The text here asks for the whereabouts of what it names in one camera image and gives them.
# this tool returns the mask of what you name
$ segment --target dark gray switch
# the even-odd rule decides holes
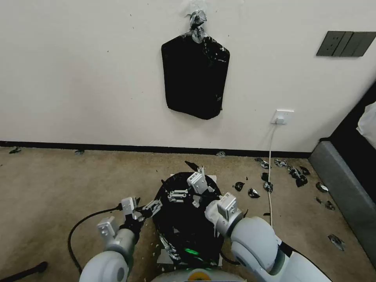
[[[376,32],[367,32],[364,33],[363,39],[358,45],[358,47],[355,49],[353,53],[353,57],[362,57],[364,53],[367,51],[368,47],[371,45],[372,41],[376,37]]]
[[[316,55],[332,56],[344,34],[345,31],[328,31]]]
[[[345,49],[347,43],[349,42],[350,38],[353,36],[352,31],[346,31],[344,36],[342,37],[340,43],[337,46],[337,49],[333,53],[333,57],[339,57],[341,56],[343,50]]]
[[[363,40],[365,33],[355,32],[347,43],[345,49],[343,50],[341,57],[352,57],[355,50],[360,45],[360,42]]]

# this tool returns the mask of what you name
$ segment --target scattered debris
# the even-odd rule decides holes
[[[243,182],[236,182],[235,185],[233,185],[233,187],[234,187],[238,192],[240,192],[240,191],[243,189],[243,186],[244,186],[244,183],[243,183]]]
[[[75,155],[82,155],[83,153],[85,153],[85,150],[79,149],[79,150],[74,151]]]
[[[331,201],[327,201],[327,202],[325,203],[325,207],[326,207],[327,209],[329,209],[329,210],[335,210],[335,209],[336,209],[336,207],[333,205],[333,203],[332,203]]]
[[[224,151],[219,151],[218,153],[216,153],[216,155],[218,157],[226,157],[226,153]]]
[[[197,171],[200,167],[197,165],[197,164],[195,164],[195,163],[191,163],[191,162],[189,162],[189,161],[185,161],[185,163],[191,168],[191,169],[193,169],[194,171]]]
[[[308,168],[305,168],[304,166],[301,166],[300,169],[302,170],[302,173],[304,175],[310,175],[311,173],[309,172]]]
[[[272,182],[265,182],[264,183],[264,188],[269,193],[273,192],[273,183]]]
[[[303,175],[296,168],[287,166],[287,170],[289,171],[290,175],[295,179],[296,186],[301,187],[308,183],[308,179],[305,177],[305,175]]]
[[[269,169],[269,163],[266,162],[266,161],[262,161],[262,162],[260,163],[260,165],[261,165],[262,168],[264,168],[264,169]]]
[[[269,181],[269,174],[267,172],[263,172],[261,174],[261,179],[264,180],[265,182]]]
[[[20,147],[16,147],[15,149],[11,150],[9,153],[10,153],[10,154],[17,154],[17,153],[19,153],[19,152],[21,152],[21,151],[22,151],[22,150],[21,150]]]
[[[265,169],[268,169],[269,168],[269,163],[264,161],[263,159],[261,159],[260,157],[256,158],[255,161],[257,161],[258,163],[260,163],[260,165],[265,168]]]
[[[320,182],[317,182],[316,183],[316,188],[320,191],[320,192],[323,192],[323,193],[326,193],[326,192],[329,192],[329,189],[322,183]]]
[[[274,163],[276,166],[279,167],[287,166],[287,161],[281,161],[279,159],[274,159]]]
[[[334,234],[331,234],[328,236],[329,240],[338,248],[340,249],[341,251],[344,251],[345,250],[345,242],[342,241],[341,239],[339,239],[336,235]]]
[[[257,191],[252,188],[248,190],[248,196],[250,196],[253,199],[260,198],[260,195],[257,193]]]
[[[315,197],[315,200],[316,200],[319,204],[322,204],[322,200],[320,200],[318,197]]]

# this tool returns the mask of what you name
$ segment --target white cable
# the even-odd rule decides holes
[[[268,182],[270,182],[270,169],[271,169],[271,144],[273,142],[273,136],[274,132],[277,129],[277,124],[274,125],[273,132],[271,133],[270,138],[270,145],[269,145],[269,176],[268,176]],[[271,207],[271,196],[270,192],[268,192],[268,198],[269,198],[269,210],[270,210],[270,226],[273,228],[273,209]]]

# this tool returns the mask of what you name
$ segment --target beige carpet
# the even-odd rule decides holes
[[[73,225],[90,213],[116,206],[124,197],[141,197],[141,204],[148,203],[157,193],[161,179],[170,173],[190,171],[184,160],[204,165],[207,174],[217,175],[222,193],[236,195],[240,208],[249,209],[248,216],[269,220],[263,216],[269,205],[260,179],[265,170],[251,157],[103,151],[75,155],[71,150],[24,148],[18,154],[8,154],[9,151],[0,148],[0,278],[46,260],[49,268],[45,273],[22,281],[78,281],[77,269],[67,251],[67,236]],[[308,160],[288,162],[307,167],[312,175],[308,176],[307,185],[297,188],[286,168],[273,167],[276,234],[335,282],[376,281],[375,269],[338,209],[328,210],[315,201],[315,196],[324,201],[332,199],[315,188],[319,179]],[[237,181],[246,183],[241,192],[232,188]],[[257,189],[259,199],[248,197],[250,187]],[[113,214],[121,220],[120,212]],[[102,250],[96,229],[101,218],[89,219],[73,235],[72,247],[82,265]],[[329,241],[327,236],[331,233],[346,243],[344,252]],[[160,245],[153,223],[148,220],[136,246],[129,281],[151,281],[161,272],[156,264]],[[224,251],[228,254],[228,242]],[[241,266],[224,262],[223,270],[254,281]]]

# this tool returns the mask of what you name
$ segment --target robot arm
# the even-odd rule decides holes
[[[226,193],[205,210],[218,232],[231,238],[234,257],[252,271],[258,281],[328,282],[311,261],[283,243],[262,218],[243,218],[235,196]]]
[[[137,207],[135,198],[125,198],[124,224],[120,227],[114,217],[104,218],[97,225],[105,250],[94,256],[85,265],[80,282],[125,282],[133,266],[133,251],[146,218],[154,216],[162,206],[160,201],[151,201]]]

